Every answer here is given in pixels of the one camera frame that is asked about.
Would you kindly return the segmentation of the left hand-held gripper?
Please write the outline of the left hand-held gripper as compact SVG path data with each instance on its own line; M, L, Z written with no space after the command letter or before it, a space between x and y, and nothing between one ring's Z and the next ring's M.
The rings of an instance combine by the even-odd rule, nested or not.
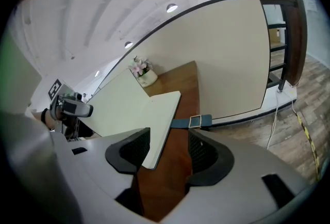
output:
M49 113L55 120L55 132L62 133L67 140L80 140L93 135L80 118L88 118L93 113L93 106L82 101L82 95L73 91L65 83L57 79L48 97L51 101Z

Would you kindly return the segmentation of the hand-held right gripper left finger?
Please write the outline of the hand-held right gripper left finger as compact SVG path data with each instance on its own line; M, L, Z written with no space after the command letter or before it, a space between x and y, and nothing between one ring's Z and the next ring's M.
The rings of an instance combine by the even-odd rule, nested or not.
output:
M150 150L151 129L145 127L127 132L105 151L106 161L122 174L136 174Z

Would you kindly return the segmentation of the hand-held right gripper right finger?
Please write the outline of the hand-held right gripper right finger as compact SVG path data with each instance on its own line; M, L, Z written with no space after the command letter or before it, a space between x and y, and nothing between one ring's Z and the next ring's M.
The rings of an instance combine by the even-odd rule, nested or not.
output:
M203 132L195 129L188 131L192 175L186 181L187 186L213 186L226 177L234 166L232 151Z

